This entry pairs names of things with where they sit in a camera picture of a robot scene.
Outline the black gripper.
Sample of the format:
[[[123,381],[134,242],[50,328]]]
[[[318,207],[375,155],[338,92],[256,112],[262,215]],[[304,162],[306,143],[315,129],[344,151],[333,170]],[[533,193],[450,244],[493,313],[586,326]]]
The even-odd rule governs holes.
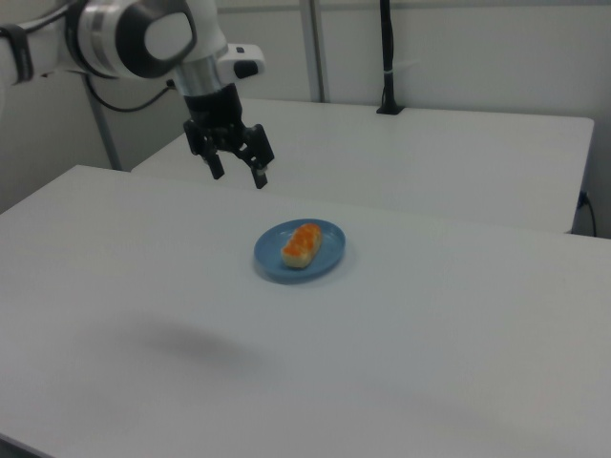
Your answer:
[[[266,186],[267,165],[274,159],[261,124],[242,122],[242,103],[235,84],[207,95],[183,97],[190,118],[183,128],[191,152],[208,165],[214,180],[224,175],[218,151],[234,154],[249,167],[257,189]]]

